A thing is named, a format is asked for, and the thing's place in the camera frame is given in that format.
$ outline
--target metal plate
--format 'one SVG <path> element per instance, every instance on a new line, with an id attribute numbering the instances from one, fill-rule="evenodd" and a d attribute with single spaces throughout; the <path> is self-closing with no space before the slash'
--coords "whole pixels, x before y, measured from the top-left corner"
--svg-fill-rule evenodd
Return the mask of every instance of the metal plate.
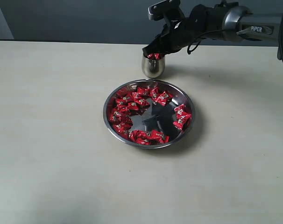
<path id="1" fill-rule="evenodd" d="M 150 132 L 152 130 L 157 130 L 159 132 L 163 132 L 165 135 L 168 135 L 170 137 L 168 143 L 151 146 L 136 144 L 120 137 L 109 123 L 108 118 L 111 114 L 111 110 L 116 106 L 115 99 L 117 98 L 117 93 L 122 91 L 136 91 L 138 86 L 145 88 L 158 87 L 159 90 L 168 91 L 170 94 L 172 94 L 173 99 L 166 106 L 161 106 L 160 104 L 155 105 L 150 98 L 147 99 L 147 101 L 150 103 L 150 107 L 144 112 L 143 115 L 135 115 L 131 117 L 133 121 L 133 126 L 129 131 L 142 130 Z M 176 121 L 176 114 L 174 108 L 181 104 L 185 104 L 186 112 L 192 113 L 192 119 L 188 121 L 188 123 L 186 124 L 186 128 L 183 131 L 176 129 L 173 125 L 173 122 Z M 141 79 L 126 83 L 118 87 L 110 94 L 104 104 L 103 118 L 109 131 L 119 140 L 135 147 L 153 149 L 169 146 L 174 142 L 180 140 L 183 136 L 185 136 L 192 128 L 195 119 L 195 109 L 191 99 L 178 87 L 160 80 Z"/>

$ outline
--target table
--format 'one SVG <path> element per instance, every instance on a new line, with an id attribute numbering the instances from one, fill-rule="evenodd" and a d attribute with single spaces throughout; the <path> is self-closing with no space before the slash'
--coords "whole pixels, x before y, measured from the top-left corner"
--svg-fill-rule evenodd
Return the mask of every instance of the table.
<path id="1" fill-rule="evenodd" d="M 0 42 L 0 224 L 283 224 L 277 48 L 201 46 L 161 79 L 194 101 L 165 149 L 125 145 L 102 109 L 144 78 L 142 45 Z"/>

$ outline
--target stainless steel plate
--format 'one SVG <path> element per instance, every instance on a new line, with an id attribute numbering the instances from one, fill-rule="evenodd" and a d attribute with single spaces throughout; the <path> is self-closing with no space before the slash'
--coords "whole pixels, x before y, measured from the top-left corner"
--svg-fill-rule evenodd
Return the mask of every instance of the stainless steel plate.
<path id="1" fill-rule="evenodd" d="M 144 112 L 143 115 L 136 115 L 131 117 L 133 121 L 133 126 L 129 131 L 142 130 L 150 132 L 152 130 L 157 130 L 159 132 L 163 132 L 165 135 L 168 135 L 170 137 L 168 143 L 151 146 L 136 144 L 119 136 L 109 123 L 109 115 L 111 114 L 111 110 L 115 107 L 115 99 L 117 98 L 117 93 L 122 91 L 135 91 L 138 86 L 145 88 L 158 87 L 161 91 L 168 91 L 170 94 L 172 94 L 173 99 L 166 106 L 161 106 L 160 104 L 155 105 L 151 99 L 147 99 L 147 101 L 150 103 L 150 107 Z M 192 119 L 188 121 L 188 123 L 186 124 L 186 128 L 183 131 L 176 129 L 173 125 L 173 122 L 176 120 L 174 108 L 181 104 L 185 104 L 186 112 L 192 113 Z M 109 95 L 104 104 L 103 118 L 109 131 L 117 139 L 135 147 L 154 149 L 169 146 L 184 137 L 192 128 L 195 119 L 195 109 L 191 99 L 178 87 L 160 80 L 141 79 L 126 83 L 118 87 Z"/>

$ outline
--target metal cup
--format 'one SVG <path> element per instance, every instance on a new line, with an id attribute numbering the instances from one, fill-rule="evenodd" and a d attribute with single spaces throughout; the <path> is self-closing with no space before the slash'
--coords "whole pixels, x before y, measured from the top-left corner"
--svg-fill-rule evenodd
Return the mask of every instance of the metal cup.
<path id="1" fill-rule="evenodd" d="M 152 60 L 152 59 L 148 59 L 143 54 L 141 61 L 141 69 L 142 72 L 148 78 L 159 77 L 165 69 L 165 56 L 163 56 L 163 58 L 161 58 L 160 60 Z"/>

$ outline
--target robotic arm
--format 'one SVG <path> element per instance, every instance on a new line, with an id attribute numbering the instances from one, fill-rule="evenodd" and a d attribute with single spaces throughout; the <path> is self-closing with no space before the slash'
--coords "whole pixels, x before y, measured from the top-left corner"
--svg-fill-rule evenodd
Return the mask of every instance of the robotic arm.
<path id="1" fill-rule="evenodd" d="M 180 0 L 165 0 L 149 7 L 149 19 L 165 19 L 161 34 L 142 49 L 145 56 L 153 53 L 172 54 L 187 47 L 193 52 L 204 39 L 231 42 L 273 41 L 278 43 L 277 58 L 283 61 L 283 13 L 252 14 L 238 2 L 223 0 L 215 7 L 197 5 L 189 17 L 179 8 Z"/>

